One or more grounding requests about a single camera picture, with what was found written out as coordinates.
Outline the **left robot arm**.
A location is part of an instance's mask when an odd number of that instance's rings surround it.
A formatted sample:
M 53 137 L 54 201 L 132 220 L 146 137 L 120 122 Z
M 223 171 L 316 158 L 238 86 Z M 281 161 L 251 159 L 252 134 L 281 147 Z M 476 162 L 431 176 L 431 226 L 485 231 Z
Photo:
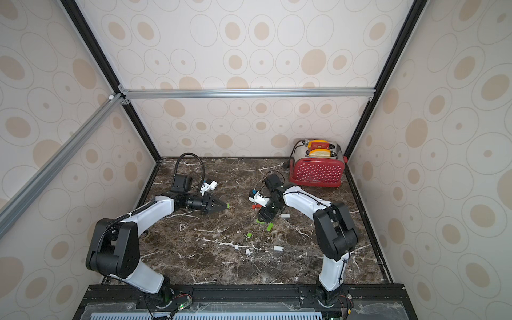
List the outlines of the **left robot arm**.
M 199 193 L 191 192 L 192 178 L 179 175 L 171 189 L 155 196 L 141 207 L 114 219 L 99 220 L 85 259 L 87 269 L 133 286 L 149 294 L 163 309 L 171 305 L 174 291 L 169 277 L 157 273 L 141 259 L 139 238 L 150 227 L 180 209 L 203 214 L 229 209 L 229 204 L 214 197 L 217 183 L 204 181 Z

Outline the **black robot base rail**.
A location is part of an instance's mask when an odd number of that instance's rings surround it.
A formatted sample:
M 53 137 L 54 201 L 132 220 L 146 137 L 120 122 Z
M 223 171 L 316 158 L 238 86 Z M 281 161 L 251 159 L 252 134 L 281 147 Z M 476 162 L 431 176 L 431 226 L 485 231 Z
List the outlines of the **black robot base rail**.
M 130 285 L 92 285 L 74 319 L 417 319 L 401 284 L 165 285 L 143 293 Z

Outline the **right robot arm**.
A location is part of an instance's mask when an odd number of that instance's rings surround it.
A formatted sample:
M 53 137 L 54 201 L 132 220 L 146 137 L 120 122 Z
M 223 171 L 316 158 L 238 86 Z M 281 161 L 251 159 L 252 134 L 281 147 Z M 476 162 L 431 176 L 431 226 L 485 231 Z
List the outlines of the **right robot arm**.
M 283 183 L 277 174 L 270 174 L 263 181 L 270 193 L 268 197 L 255 189 L 249 192 L 249 201 L 261 205 L 260 221 L 272 222 L 287 207 L 313 221 L 317 244 L 323 254 L 316 294 L 321 305 L 333 306 L 341 295 L 351 253 L 359 242 L 359 231 L 348 206 L 342 201 L 322 200 L 293 183 Z

